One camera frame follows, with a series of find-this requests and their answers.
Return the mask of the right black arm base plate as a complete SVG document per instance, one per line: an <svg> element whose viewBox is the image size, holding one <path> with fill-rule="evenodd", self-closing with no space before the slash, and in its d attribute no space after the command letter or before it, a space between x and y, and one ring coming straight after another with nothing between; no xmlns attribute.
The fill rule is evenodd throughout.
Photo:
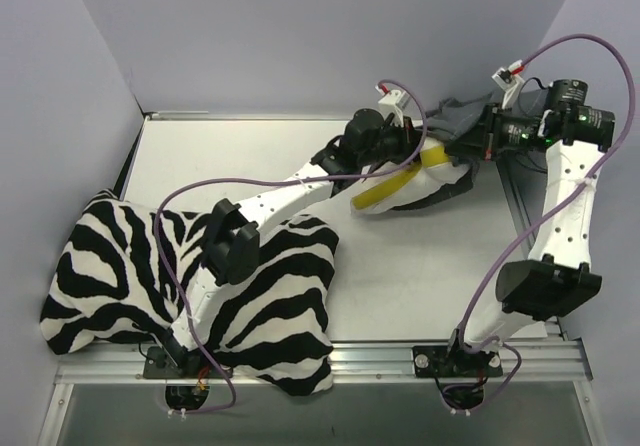
<svg viewBox="0 0 640 446"><path fill-rule="evenodd" d="M414 374L419 378L496 378L503 375L497 353L469 354L447 346L414 346Z"/></svg>

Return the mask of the white pillow with yellow edge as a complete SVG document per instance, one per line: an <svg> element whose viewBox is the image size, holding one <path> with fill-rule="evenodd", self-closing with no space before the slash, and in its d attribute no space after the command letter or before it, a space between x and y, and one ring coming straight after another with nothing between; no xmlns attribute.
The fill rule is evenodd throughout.
<svg viewBox="0 0 640 446"><path fill-rule="evenodd" d="M452 199L473 187L476 168L445 152L442 142L427 138L419 160L392 174L356 183L350 204L358 214L412 211Z"/></svg>

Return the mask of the dark grey checked pillowcase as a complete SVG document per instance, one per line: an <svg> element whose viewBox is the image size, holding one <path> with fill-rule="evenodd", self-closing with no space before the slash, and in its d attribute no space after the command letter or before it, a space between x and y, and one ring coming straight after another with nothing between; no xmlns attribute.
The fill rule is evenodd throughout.
<svg viewBox="0 0 640 446"><path fill-rule="evenodd" d="M541 89L537 92L525 92L517 97L512 108L508 110L517 116L533 117L539 121L544 110L546 98L546 89ZM433 133L432 138L444 144L445 152L455 160L472 164L476 168L476 174L479 164L485 160L472 154L470 145L472 134L470 131L478 122L484 107L491 104L495 104L502 109L498 94L492 93L468 103L459 103L451 99L445 102L441 110L427 122L427 128ZM530 152L507 152L498 158L504 155L513 156Z"/></svg>

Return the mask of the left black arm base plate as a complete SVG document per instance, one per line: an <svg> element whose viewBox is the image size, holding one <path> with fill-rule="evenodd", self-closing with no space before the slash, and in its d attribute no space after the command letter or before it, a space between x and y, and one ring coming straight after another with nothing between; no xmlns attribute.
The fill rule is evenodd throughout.
<svg viewBox="0 0 640 446"><path fill-rule="evenodd" d="M158 346L150 347L142 371L145 379L221 379L221 374L200 353L189 353L181 366L176 366L166 351Z"/></svg>

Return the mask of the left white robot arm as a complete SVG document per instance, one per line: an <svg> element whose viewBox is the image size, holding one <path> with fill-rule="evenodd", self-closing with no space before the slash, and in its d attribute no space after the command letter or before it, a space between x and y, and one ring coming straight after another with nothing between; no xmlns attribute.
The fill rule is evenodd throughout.
<svg viewBox="0 0 640 446"><path fill-rule="evenodd" d="M316 152L290 178L262 182L264 192L232 202L219 200L208 216L195 283L183 290L184 309L161 336L166 364L180 377L202 365L202 334L213 317L217 290L246 281L260 264L262 238L311 205L328 200L360 179L366 167L412 166L426 139L400 109L360 109L344 131Z"/></svg>

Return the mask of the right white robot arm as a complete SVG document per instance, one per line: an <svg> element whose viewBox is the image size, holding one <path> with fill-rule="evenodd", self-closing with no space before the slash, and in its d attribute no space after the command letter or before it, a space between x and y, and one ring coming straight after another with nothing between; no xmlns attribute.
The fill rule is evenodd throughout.
<svg viewBox="0 0 640 446"><path fill-rule="evenodd" d="M540 152L547 170L543 215L527 258L510 262L501 254L485 277L495 283L492 302L476 313L482 294L476 291L443 351L446 368L456 375L475 368L480 352L497 351L524 327L568 315L602 286L592 267L590 223L615 116L586 105L588 86L581 80L553 81L536 113L514 112L520 92L514 87L502 103L486 105L478 122L446 148L484 161Z"/></svg>

